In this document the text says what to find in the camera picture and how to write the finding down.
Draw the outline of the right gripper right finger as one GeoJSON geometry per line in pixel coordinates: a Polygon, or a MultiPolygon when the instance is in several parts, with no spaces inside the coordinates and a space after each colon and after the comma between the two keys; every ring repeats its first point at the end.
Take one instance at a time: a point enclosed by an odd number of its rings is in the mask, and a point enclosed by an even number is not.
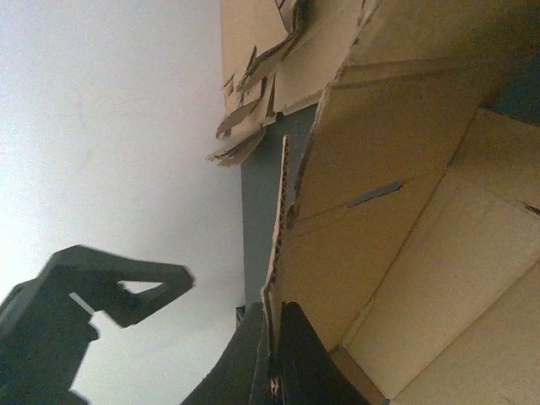
{"type": "Polygon", "coordinates": [[[325,350],[296,302],[283,308],[279,342],[284,404],[367,404],[325,350]]]}

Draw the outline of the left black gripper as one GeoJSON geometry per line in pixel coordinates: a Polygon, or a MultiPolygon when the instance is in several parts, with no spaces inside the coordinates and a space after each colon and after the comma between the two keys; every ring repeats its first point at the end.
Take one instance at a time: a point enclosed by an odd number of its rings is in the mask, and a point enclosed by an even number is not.
{"type": "Polygon", "coordinates": [[[31,279],[13,287],[1,304],[2,404],[90,403],[73,381],[100,334],[70,294],[126,328],[189,291],[195,278],[183,265],[76,245],[51,256],[40,283],[66,295],[49,302],[31,279]]]}

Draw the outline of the cardboard box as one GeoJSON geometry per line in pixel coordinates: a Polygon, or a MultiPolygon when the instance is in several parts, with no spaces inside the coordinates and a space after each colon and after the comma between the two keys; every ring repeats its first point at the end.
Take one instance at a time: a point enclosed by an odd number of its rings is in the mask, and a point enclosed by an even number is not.
{"type": "Polygon", "coordinates": [[[539,401],[536,1],[373,1],[318,101],[273,302],[370,404],[539,401]]]}

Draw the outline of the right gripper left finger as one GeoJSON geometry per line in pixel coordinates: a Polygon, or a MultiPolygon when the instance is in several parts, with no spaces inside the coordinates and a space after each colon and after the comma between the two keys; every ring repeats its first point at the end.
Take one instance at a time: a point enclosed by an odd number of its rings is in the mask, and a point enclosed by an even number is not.
{"type": "Polygon", "coordinates": [[[262,303],[249,306],[216,365],[185,404],[263,404],[267,391],[267,325],[262,303]]]}

